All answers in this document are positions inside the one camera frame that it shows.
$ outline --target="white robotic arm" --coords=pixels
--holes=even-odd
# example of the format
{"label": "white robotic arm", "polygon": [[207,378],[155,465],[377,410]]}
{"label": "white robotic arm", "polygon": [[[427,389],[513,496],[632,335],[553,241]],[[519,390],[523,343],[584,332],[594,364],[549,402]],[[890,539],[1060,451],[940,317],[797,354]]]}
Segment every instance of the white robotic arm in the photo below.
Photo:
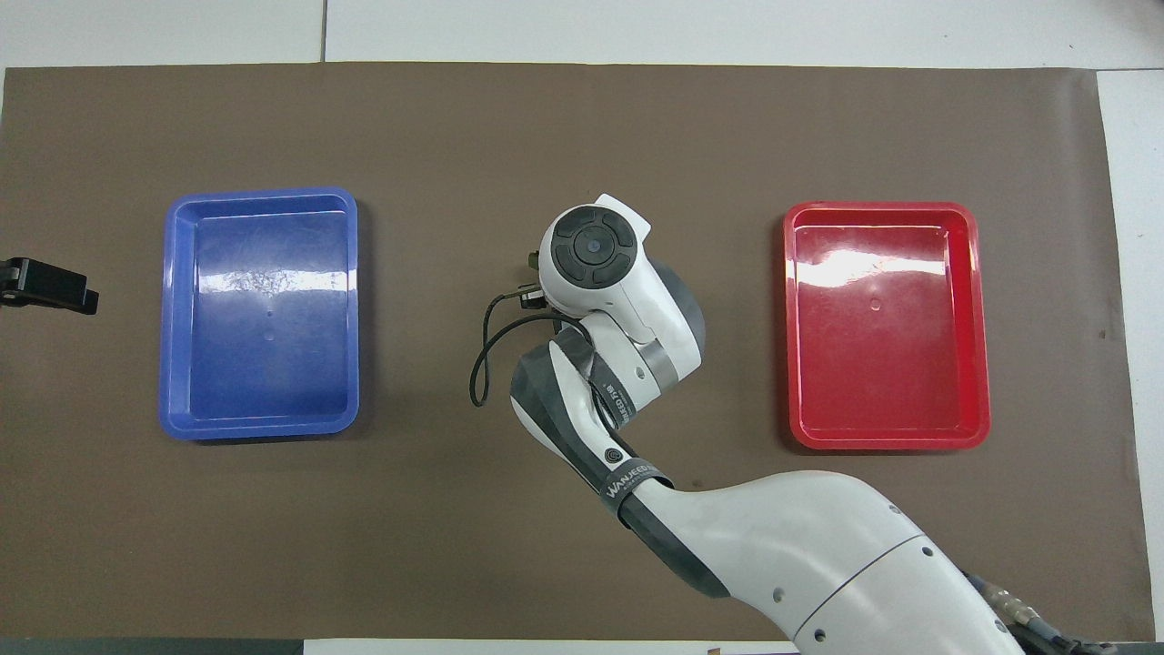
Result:
{"label": "white robotic arm", "polygon": [[608,510],[698,591],[755,607],[804,654],[1020,655],[974,588],[900,510],[846,476],[802,471],[681,492],[618,437],[698,368],[703,314],[651,261],[650,225],[610,195],[541,241],[547,301],[581,319],[521,358],[511,403]]}

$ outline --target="white table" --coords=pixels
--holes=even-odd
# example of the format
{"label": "white table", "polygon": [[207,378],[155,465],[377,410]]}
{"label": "white table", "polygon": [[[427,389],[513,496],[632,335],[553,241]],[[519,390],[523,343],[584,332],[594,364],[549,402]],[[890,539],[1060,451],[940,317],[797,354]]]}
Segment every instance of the white table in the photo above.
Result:
{"label": "white table", "polygon": [[[5,0],[5,66],[490,60],[1099,72],[1157,625],[1164,625],[1164,3],[1158,0]],[[1157,628],[1157,639],[1164,629]],[[725,653],[701,642],[313,641],[308,653]]]}

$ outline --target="brown mat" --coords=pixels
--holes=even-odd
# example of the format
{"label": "brown mat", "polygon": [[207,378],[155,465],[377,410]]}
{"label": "brown mat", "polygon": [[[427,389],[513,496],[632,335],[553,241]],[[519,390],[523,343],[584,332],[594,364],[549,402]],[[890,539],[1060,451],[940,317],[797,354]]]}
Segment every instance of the brown mat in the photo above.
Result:
{"label": "brown mat", "polygon": [[[0,311],[6,635],[779,639],[686,588],[525,434],[504,392],[544,329],[496,351],[488,408],[466,398],[484,304],[532,279],[526,252],[558,212],[609,191],[654,222],[650,251],[707,313],[702,370],[626,430],[681,489],[852,474],[1064,628],[1152,636],[1092,72],[17,69],[3,112],[0,255],[101,293],[95,316]],[[320,184],[361,202],[356,425],[171,440],[156,418],[168,206]],[[977,214],[985,446],[822,456],[776,436],[769,235],[809,199]]]}

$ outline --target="gray band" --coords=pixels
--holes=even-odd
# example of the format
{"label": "gray band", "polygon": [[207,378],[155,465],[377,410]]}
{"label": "gray band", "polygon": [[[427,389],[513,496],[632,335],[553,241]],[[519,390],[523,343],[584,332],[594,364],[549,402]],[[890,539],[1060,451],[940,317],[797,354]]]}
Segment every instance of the gray band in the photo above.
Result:
{"label": "gray band", "polygon": [[639,457],[632,457],[619,464],[618,469],[610,472],[610,476],[606,476],[602,486],[598,487],[598,498],[602,499],[603,505],[610,510],[611,514],[618,517],[618,510],[623,506],[626,497],[631,496],[634,487],[651,478],[660,478],[667,486],[673,486],[667,476],[655,469],[654,464]]}
{"label": "gray band", "polygon": [[639,356],[651,370],[651,376],[659,385],[660,394],[679,384],[679,371],[675,371],[675,363],[670,361],[670,356],[667,355],[659,340],[650,344],[634,344],[634,348],[639,350]]}

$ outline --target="black control button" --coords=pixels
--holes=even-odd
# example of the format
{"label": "black control button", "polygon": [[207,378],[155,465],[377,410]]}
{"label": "black control button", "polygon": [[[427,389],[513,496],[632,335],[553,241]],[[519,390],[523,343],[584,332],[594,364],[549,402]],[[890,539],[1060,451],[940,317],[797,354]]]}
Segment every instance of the black control button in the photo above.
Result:
{"label": "black control button", "polygon": [[634,244],[634,230],[631,229],[631,223],[626,222],[626,219],[618,215],[617,213],[606,212],[602,214],[602,221],[615,230],[615,236],[618,238],[618,244],[624,248],[630,248]]}
{"label": "black control button", "polygon": [[562,237],[569,237],[573,236],[575,232],[581,229],[583,225],[592,221],[592,207],[577,207],[558,221],[558,225],[554,227],[554,234]]}
{"label": "black control button", "polygon": [[615,235],[605,227],[588,225],[574,237],[574,254],[590,265],[606,263],[615,254]]}
{"label": "black control button", "polygon": [[554,261],[558,263],[558,268],[566,273],[567,277],[573,277],[575,280],[581,282],[585,276],[585,269],[582,268],[582,264],[574,258],[574,255],[567,245],[558,245],[554,248]]}
{"label": "black control button", "polygon": [[623,252],[615,255],[615,259],[606,265],[594,271],[595,284],[613,284],[623,278],[631,269],[631,257]]}

